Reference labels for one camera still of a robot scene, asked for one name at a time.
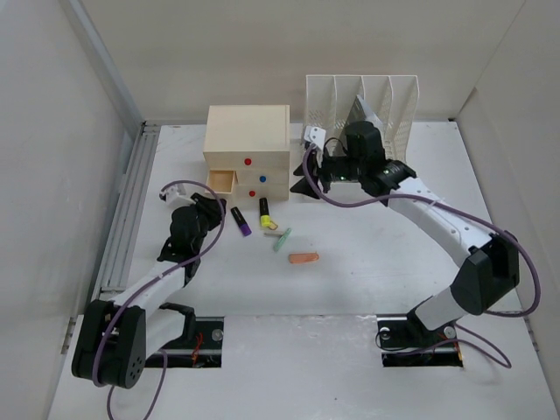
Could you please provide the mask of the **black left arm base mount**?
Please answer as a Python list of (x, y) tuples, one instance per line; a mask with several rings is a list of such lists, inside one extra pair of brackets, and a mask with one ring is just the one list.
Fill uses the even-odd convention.
[(220, 368), (224, 332), (223, 317), (189, 319), (182, 335), (164, 345), (167, 367)]

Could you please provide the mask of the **cream drawer cabinet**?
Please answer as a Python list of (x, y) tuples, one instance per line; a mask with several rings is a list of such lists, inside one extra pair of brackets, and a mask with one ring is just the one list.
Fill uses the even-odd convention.
[(290, 180), (288, 105), (213, 105), (203, 155), (207, 184), (226, 200), (287, 200)]

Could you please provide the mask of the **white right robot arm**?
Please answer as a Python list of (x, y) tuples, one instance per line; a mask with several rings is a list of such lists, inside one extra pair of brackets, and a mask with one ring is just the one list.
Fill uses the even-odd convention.
[(386, 156), (381, 132), (370, 121), (350, 123), (344, 135), (341, 154), (333, 156), (325, 130), (305, 127), (306, 152), (294, 171), (300, 180), (291, 191), (319, 200), (333, 182), (359, 183), (424, 231), (458, 266), (450, 286), (408, 312), (403, 329), (409, 341), (402, 346), (426, 344), (439, 329), (486, 312), (518, 285), (519, 254), (506, 234), (484, 230), (468, 215), (445, 208), (414, 170)]

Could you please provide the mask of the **grey setup guide booklet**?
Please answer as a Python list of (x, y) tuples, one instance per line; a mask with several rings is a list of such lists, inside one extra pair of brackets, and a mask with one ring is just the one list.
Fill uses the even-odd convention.
[(365, 99), (361, 95), (357, 94), (346, 119), (346, 125), (362, 121), (372, 123), (380, 131), (382, 136), (385, 135), (385, 123), (372, 110)]

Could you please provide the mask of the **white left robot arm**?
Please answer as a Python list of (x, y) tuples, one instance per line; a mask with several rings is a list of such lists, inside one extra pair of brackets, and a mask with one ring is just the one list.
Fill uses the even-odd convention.
[(149, 273), (116, 297), (87, 306), (73, 355), (73, 376), (98, 386), (130, 389), (147, 359), (161, 347), (193, 342), (194, 309), (169, 298), (193, 280), (207, 252), (207, 234), (224, 228), (227, 202), (198, 193), (191, 200), (172, 212), (170, 235)]

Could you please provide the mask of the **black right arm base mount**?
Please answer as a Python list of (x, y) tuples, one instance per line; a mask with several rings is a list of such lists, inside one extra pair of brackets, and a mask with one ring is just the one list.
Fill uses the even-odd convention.
[(453, 323), (430, 331), (407, 314), (382, 314), (376, 324), (384, 368), (463, 367)]

